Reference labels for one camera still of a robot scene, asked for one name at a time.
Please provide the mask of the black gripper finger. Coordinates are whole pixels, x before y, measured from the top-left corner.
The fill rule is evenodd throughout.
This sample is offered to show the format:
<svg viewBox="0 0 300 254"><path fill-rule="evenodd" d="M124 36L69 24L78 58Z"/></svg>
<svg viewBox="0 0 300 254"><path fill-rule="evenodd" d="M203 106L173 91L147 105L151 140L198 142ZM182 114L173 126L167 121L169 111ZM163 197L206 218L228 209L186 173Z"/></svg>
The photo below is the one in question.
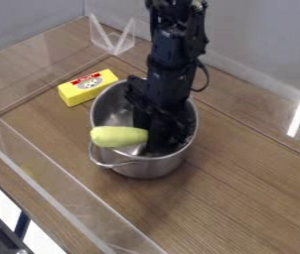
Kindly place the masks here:
<svg viewBox="0 0 300 254"><path fill-rule="evenodd" d="M148 140L144 153L149 156L164 156L182 149L191 139L192 120L163 121L151 117L147 123Z"/></svg>
<svg viewBox="0 0 300 254"><path fill-rule="evenodd" d="M148 112L151 107L147 103L139 102L133 105L132 111L132 123L136 128L148 129L151 124L151 118Z"/></svg>

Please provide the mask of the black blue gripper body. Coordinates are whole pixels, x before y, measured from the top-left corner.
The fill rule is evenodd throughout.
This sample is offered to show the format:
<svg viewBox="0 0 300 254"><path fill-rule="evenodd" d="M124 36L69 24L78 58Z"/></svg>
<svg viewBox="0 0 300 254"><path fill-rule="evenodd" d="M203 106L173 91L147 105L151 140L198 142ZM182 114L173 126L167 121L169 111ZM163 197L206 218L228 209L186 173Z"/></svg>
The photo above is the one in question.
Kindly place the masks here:
<svg viewBox="0 0 300 254"><path fill-rule="evenodd" d="M124 97L149 105L149 118L173 122L183 118L198 66L198 26L161 19L151 22L147 76L129 75Z"/></svg>

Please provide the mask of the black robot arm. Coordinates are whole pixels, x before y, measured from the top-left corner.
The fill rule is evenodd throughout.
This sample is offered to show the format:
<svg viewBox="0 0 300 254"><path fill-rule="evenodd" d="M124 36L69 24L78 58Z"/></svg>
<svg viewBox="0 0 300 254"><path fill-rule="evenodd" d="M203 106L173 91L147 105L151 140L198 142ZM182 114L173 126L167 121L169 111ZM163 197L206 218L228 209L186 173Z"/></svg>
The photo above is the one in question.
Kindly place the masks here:
<svg viewBox="0 0 300 254"><path fill-rule="evenodd" d="M188 141L194 120L186 113L194 78L203 69L207 0L144 0L149 13L151 51L147 74L125 79L124 97L132 104L132 123L148 131L144 152L167 154Z"/></svg>

